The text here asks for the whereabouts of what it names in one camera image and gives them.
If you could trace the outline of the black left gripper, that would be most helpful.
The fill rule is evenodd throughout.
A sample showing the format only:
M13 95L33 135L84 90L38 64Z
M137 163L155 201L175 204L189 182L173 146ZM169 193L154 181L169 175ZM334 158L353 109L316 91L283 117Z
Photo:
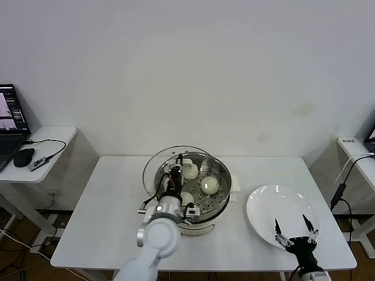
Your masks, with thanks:
M172 165L168 172L168 183L165 193L168 196L181 198L183 186L183 155L180 153L176 158L175 165Z

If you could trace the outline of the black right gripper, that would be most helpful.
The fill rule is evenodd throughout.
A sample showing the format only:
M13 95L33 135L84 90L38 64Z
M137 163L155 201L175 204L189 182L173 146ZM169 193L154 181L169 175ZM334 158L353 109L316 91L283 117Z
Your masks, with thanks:
M285 248L287 252L295 255L298 265L301 268L312 268L318 265L313 252L317 246L319 230L313 226L311 221L308 220L304 214L302 217L309 231L309 237L295 237L288 239L282 235L279 223L277 219L275 219L275 240Z

